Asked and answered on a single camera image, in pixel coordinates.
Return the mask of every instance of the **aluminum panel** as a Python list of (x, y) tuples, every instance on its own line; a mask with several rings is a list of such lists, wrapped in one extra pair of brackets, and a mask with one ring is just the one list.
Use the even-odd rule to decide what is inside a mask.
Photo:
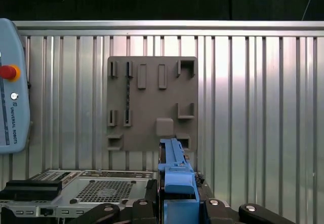
[(323, 219), (323, 22), (16, 24), (34, 125), (29, 148), (0, 156), (2, 187), (47, 167), (156, 170), (157, 152), (106, 148), (106, 61), (194, 55), (201, 145), (190, 158), (215, 196), (297, 223)]

